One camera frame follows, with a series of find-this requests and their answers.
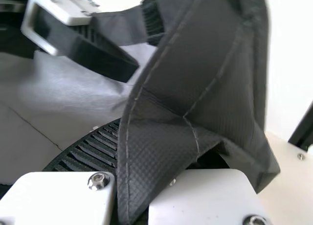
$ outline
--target bolt head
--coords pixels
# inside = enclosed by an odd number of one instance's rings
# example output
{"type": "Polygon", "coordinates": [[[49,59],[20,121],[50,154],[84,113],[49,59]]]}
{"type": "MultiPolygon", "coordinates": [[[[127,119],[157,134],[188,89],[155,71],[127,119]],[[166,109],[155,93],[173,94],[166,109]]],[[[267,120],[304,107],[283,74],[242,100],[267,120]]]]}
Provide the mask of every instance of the bolt head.
{"type": "Polygon", "coordinates": [[[243,225],[268,225],[268,223],[263,217],[259,215],[252,215],[245,218],[243,225]]]}
{"type": "Polygon", "coordinates": [[[173,181],[170,182],[170,187],[173,186],[176,183],[176,179],[173,179],[173,181]]]}
{"type": "Polygon", "coordinates": [[[98,191],[105,188],[110,182],[110,176],[104,172],[98,172],[88,179],[88,187],[92,191],[98,191]]]}
{"type": "Polygon", "coordinates": [[[302,154],[302,153],[299,153],[299,154],[298,154],[298,159],[299,159],[299,160],[304,160],[304,159],[305,159],[305,155],[302,154]]]}

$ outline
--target white plastic part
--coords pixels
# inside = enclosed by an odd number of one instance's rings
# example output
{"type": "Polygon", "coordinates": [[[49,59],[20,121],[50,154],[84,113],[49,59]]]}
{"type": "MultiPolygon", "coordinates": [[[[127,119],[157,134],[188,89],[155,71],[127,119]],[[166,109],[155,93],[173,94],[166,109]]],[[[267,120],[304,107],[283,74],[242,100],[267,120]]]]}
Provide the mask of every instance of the white plastic part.
{"type": "Polygon", "coordinates": [[[269,221],[247,177],[238,170],[186,170],[149,206],[149,225],[242,225],[269,221]]]}
{"type": "Polygon", "coordinates": [[[28,0],[21,31],[32,42],[51,55],[61,55],[61,53],[33,29],[39,8],[46,10],[68,26],[87,25],[90,23],[91,13],[100,12],[89,0],[28,0]]]}
{"type": "Polygon", "coordinates": [[[95,172],[36,172],[22,176],[0,200],[6,225],[109,225],[115,179],[102,190],[88,188],[95,172]]]}
{"type": "Polygon", "coordinates": [[[313,156],[270,132],[266,136],[281,173],[258,194],[260,202],[274,225],[312,225],[313,156]]]}

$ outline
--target white plastic clip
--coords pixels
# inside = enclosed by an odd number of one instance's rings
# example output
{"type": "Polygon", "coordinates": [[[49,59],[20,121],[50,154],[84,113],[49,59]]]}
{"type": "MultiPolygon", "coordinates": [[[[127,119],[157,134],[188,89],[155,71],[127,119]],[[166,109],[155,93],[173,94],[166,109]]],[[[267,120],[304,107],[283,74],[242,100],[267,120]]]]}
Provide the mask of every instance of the white plastic clip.
{"type": "Polygon", "coordinates": [[[68,26],[87,25],[90,23],[91,14],[100,12],[89,0],[28,0],[21,31],[51,55],[61,53],[34,31],[34,21],[40,8],[68,26]]]}

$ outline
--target fold in fabric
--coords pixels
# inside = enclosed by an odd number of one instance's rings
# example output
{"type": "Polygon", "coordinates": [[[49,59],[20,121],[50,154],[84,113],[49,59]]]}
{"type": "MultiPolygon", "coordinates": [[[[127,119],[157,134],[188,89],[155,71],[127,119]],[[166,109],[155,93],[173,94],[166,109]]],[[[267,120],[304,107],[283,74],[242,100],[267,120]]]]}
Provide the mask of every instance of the fold in fabric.
{"type": "Polygon", "coordinates": [[[264,0],[182,0],[174,8],[170,2],[158,0],[165,36],[120,123],[122,225],[133,224],[173,178],[219,144],[227,165],[244,172],[256,192],[280,172],[263,132],[264,0]]]}

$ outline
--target gray sheet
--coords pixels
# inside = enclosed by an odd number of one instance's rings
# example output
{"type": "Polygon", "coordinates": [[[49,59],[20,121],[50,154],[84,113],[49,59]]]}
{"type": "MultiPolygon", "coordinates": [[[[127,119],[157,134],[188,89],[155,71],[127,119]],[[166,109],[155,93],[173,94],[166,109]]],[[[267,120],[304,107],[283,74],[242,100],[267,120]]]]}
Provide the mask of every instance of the gray sheet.
{"type": "Polygon", "coordinates": [[[66,57],[39,51],[34,60],[0,54],[0,115],[10,111],[18,120],[8,117],[0,123],[0,183],[41,171],[94,126],[122,116],[134,83],[156,49],[148,44],[122,48],[140,64],[128,83],[101,76],[66,57]]]}

